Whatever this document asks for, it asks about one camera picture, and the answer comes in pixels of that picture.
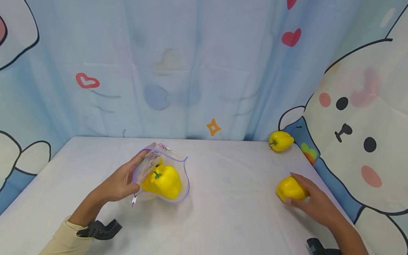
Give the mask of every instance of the backdrop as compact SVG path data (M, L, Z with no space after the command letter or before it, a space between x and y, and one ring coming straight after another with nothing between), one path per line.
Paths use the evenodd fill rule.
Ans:
M355 0L0 0L0 213L75 135L266 140Z
M335 61L310 101L282 115L279 128L293 134L374 252L406 255L406 6L376 25L387 28Z

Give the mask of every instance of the white table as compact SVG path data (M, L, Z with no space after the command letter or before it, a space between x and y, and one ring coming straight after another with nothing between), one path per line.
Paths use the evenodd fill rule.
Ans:
M278 154L267 142L74 137L0 216L1 254L38 254L94 187L153 141L188 156L190 195L176 205L107 204L98 219L116 218L123 229L112 240L94 241L89 254L301 255L310 237L337 247L326 228L275 195L293 171L340 207L296 145Z

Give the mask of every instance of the black device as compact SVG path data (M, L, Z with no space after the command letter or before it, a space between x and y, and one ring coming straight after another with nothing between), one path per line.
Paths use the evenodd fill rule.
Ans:
M116 221L116 219L113 219L107 226L97 220L92 222L88 228L78 231L77 236L93 237L98 240L109 240L114 238L121 229L122 226Z
M326 249L323 247L322 243L317 238L307 239L307 244L313 255L341 255L339 249Z

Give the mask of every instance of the plastic bag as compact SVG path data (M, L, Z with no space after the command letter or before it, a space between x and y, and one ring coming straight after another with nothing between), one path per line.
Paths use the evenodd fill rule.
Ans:
M146 148L144 148L144 150L145 149L151 151L146 155L143 161L133 171L132 182L140 185L140 191L134 195L132 200L132 207L136 202L136 198L142 194L150 194L150 197L160 197L161 199L169 203L179 203L183 201L188 196L188 193L190 191L190 182L188 180L188 176L185 169L185 161L187 160L187 157L179 155L178 153L176 153L175 151L161 143L157 144L155 147L147 146ZM160 160L162 160L162 164L164 166L173 167L178 172L178 176L180 177L181 190L179 191L178 195L173 199L169 199L164 195L145 191L143 189L144 181L146 180L147 177L151 178L152 173L155 171L155 169L157 170L156 167L158 166ZM160 173L158 174L157 172L154 172L154 174L156 176L161 175Z

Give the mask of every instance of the yellow bell pepper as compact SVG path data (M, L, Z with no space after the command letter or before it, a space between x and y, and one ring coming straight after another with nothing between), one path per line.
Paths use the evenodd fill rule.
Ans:
M284 131L273 132L269 137L269 146L276 152L281 152L289 148L295 141L288 133Z
M156 167L163 165L163 159L162 157L159 157L159 163L157 163Z
M292 176L283 179L276 188L276 194L285 202L287 198L303 200L310 196L309 191Z
M175 199L181 191L180 175L174 167L159 165L155 167L141 184L143 190L158 194L167 199Z

